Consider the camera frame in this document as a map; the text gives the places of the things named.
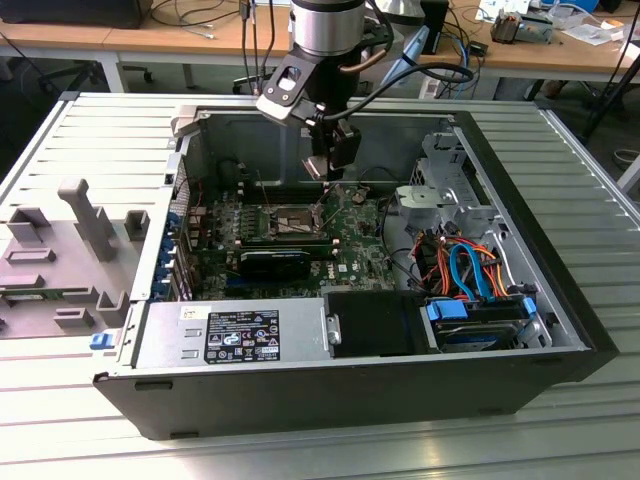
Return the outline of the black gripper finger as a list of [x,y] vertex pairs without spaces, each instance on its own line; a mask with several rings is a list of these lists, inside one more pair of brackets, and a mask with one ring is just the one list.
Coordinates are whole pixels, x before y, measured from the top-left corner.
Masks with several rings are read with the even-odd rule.
[[311,157],[319,162],[324,168],[329,167],[330,148],[332,146],[332,122],[316,122],[309,128],[311,134]]

